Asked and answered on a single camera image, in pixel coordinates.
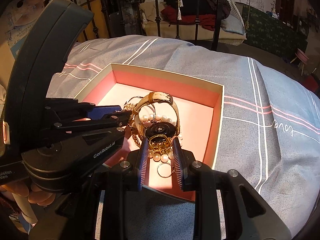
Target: human hand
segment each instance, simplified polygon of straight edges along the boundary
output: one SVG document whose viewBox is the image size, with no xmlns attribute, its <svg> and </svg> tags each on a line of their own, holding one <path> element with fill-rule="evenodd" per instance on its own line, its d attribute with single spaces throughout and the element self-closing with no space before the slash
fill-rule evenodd
<svg viewBox="0 0 320 240">
<path fill-rule="evenodd" d="M 30 203 L 36 203 L 39 206 L 50 205 L 56 196 L 56 194 L 39 189 L 34 183 L 31 184 L 31 191 L 29 191 L 27 185 L 23 181 L 16 181 L 2 185 L 0 186 L 0 192 L 12 201 L 15 201 L 12 193 L 22 197 L 28 197 L 28 201 Z"/>
</svg>

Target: green patterned cloth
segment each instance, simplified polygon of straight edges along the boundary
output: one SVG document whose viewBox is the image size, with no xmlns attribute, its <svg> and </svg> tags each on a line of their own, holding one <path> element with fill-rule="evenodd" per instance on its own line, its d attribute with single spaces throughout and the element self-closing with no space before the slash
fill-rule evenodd
<svg viewBox="0 0 320 240">
<path fill-rule="evenodd" d="M 248 9 L 249 6 L 244 5 L 244 23 L 248 19 Z M 253 7 L 250 8 L 246 38 L 244 43 L 287 59 L 293 59 L 298 48 L 305 52 L 308 44 L 303 34 L 296 33 L 283 22 Z"/>
</svg>

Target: cardboard box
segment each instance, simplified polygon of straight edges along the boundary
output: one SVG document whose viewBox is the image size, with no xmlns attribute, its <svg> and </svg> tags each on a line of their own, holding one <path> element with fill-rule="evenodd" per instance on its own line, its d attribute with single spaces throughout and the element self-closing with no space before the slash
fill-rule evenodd
<svg viewBox="0 0 320 240">
<path fill-rule="evenodd" d="M 192 151 L 196 160 L 214 169 L 222 124 L 223 85 L 169 71 L 110 63 L 77 94 L 76 98 L 80 102 L 123 107 L 131 97 L 145 96 L 151 91 L 161 91 L 173 96 L 179 109 L 182 148 Z M 156 103 L 155 108 L 157 114 L 166 114 L 173 121 L 177 119 L 168 104 Z M 140 116 L 151 113 L 152 107 L 145 106 L 140 111 Z M 113 166 L 122 157 L 125 159 L 129 149 L 138 149 L 132 138 L 125 140 L 123 149 L 106 164 Z M 160 163 L 153 159 L 148 160 L 145 187 L 172 197 L 193 201 L 195 193 L 182 192 L 175 174 L 169 178 L 159 176 L 157 167 Z M 164 170 L 161 170 L 161 174 L 168 172 L 166 168 L 170 172 L 169 165 L 162 167 Z"/>
</svg>

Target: leather strap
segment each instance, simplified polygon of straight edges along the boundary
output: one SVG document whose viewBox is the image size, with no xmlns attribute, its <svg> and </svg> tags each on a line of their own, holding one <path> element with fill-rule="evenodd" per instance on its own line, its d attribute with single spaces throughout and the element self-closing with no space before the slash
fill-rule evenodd
<svg viewBox="0 0 320 240">
<path fill-rule="evenodd" d="M 167 93 L 163 92 L 151 92 L 148 95 L 146 95 L 144 98 L 142 98 L 139 103 L 135 106 L 135 108 L 132 110 L 132 114 L 135 115 L 134 122 L 138 129 L 138 133 L 144 137 L 145 133 L 145 126 L 142 124 L 139 112 L 144 106 L 151 105 L 153 103 L 167 103 L 172 106 L 174 109 L 176 115 L 177 115 L 177 123 L 176 123 L 176 134 L 175 136 L 178 136 L 180 134 L 180 119 L 179 119 L 179 111 L 176 103 L 173 101 L 172 96 L 170 96 Z"/>
</svg>

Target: gold ring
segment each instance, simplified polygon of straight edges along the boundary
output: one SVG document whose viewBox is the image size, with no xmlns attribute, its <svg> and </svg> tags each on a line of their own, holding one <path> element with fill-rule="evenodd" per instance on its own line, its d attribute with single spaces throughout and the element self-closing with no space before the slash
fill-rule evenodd
<svg viewBox="0 0 320 240">
<path fill-rule="evenodd" d="M 170 167 L 171 167 L 171 173 L 170 173 L 169 176 L 162 176 L 162 175 L 160 175 L 160 173 L 159 173 L 159 167 L 160 167 L 162 164 L 168 164 L 168 165 L 170 165 Z M 158 166 L 158 168 L 157 168 L 157 172 L 158 172 L 158 174 L 159 174 L 159 176 L 160 176 L 161 178 L 168 178 L 168 177 L 170 177 L 170 176 L 172 175 L 172 173 L 173 173 L 173 167 L 172 167 L 172 165 L 171 165 L 170 163 L 161 163 L 161 164 L 159 164 L 159 166 Z"/>
</svg>

